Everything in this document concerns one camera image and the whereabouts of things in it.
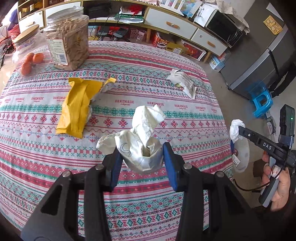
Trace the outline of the person's right hand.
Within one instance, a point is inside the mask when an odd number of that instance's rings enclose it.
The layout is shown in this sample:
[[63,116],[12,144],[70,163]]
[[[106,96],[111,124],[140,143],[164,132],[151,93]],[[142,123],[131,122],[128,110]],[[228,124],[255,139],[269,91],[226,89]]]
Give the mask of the person's right hand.
[[[269,182],[269,175],[271,175],[271,167],[269,166],[270,156],[264,151],[262,160],[266,162],[263,166],[262,182],[264,185]],[[288,168],[282,170],[278,176],[279,184],[275,194],[271,199],[271,211],[279,211],[287,204],[290,193],[290,173]]]

